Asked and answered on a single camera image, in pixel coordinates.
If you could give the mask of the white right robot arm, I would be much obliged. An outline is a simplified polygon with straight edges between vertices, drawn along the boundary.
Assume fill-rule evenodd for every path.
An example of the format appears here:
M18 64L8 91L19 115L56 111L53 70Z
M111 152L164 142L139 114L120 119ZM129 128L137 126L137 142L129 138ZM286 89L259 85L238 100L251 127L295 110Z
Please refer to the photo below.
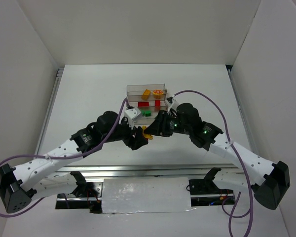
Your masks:
M284 162L274 163L236 142L229 142L226 133L203 121L190 103L178 105L173 113L159 111L144 133L162 137L173 133L188 135L196 147L225 158L247 172L254 198L268 209L275 210L290 187L289 167Z

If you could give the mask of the red long lego brick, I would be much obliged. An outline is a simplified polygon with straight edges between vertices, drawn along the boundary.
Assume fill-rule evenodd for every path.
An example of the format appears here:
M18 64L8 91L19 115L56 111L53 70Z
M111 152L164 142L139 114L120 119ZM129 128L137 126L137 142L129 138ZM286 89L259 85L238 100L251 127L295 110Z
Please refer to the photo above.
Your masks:
M138 102L138 107L149 107L149 102L147 101Z

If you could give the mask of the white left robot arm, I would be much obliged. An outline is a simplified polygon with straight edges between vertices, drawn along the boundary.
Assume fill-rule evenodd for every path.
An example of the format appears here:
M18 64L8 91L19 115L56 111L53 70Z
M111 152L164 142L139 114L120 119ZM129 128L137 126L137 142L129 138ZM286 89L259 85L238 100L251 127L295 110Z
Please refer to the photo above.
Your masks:
M126 110L124 116L106 111L96 122L73 134L57 148L32 161L11 167L0 166L0 198L8 214L16 213L35 199L53 194L81 197L95 194L96 189L79 171L52 176L60 168L79 161L100 150L104 143L123 141L132 150L148 144L143 129L135 123L143 116L137 108Z

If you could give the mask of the green square lego brick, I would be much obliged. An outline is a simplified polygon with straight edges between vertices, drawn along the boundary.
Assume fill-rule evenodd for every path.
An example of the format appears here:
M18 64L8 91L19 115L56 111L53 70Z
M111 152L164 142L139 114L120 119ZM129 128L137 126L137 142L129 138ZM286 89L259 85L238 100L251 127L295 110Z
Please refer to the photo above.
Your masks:
M151 111L149 110L142 110L142 114L144 117L150 117L151 116Z

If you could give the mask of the yellow long lego brick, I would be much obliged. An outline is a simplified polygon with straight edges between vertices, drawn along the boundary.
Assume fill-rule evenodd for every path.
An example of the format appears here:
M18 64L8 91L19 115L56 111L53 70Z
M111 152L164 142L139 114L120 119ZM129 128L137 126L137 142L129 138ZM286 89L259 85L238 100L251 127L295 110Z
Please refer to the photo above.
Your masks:
M149 89L146 89L142 95L141 95L141 99L144 100L144 101L147 101L148 98L150 97L150 93L151 91Z

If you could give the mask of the yellow arch lego brick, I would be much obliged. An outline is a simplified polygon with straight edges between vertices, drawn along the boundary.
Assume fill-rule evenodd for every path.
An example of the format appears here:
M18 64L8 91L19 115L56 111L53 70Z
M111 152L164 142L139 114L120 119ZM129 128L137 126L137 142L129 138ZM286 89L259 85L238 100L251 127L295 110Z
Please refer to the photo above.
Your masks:
M142 130L143 130L143 137L145 138L145 139L147 139L147 140L152 140L153 139L153 136L151 135L151 134L146 134L145 133L145 130L147 129L147 127L146 126L142 126Z

